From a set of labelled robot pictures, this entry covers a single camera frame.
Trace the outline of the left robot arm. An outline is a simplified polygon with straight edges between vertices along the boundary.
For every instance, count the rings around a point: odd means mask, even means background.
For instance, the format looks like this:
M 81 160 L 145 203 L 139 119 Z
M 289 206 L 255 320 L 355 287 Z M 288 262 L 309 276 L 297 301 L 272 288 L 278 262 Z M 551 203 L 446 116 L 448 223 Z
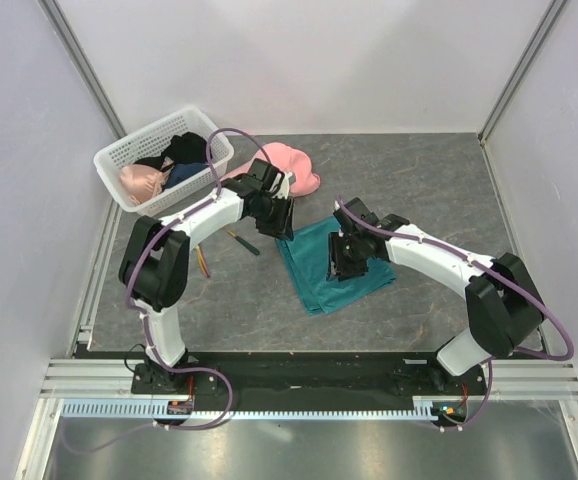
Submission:
M 293 238 L 294 175 L 256 159 L 249 170 L 218 183 L 190 207 L 160 219 L 140 217 L 126 246 L 119 280 L 126 287 L 127 307 L 143 325 L 148 357 L 157 363 L 154 382 L 177 393 L 188 382 L 181 363 L 187 347 L 180 333 L 178 302 L 187 283 L 195 248 L 244 218 L 255 220 L 257 231 L 279 240 Z

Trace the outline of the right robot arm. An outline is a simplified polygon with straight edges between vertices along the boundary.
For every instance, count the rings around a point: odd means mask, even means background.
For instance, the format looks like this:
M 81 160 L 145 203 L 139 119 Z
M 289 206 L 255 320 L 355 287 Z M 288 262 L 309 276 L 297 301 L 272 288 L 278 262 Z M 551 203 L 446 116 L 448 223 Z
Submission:
M 433 237 L 397 215 L 382 219 L 358 198 L 337 200 L 339 231 L 329 236 L 329 276 L 343 281 L 381 260 L 415 270 L 465 301 L 468 326 L 436 352 L 427 381 L 452 392 L 472 367 L 511 356 L 546 319 L 544 305 L 523 261 L 505 253 L 477 254 Z

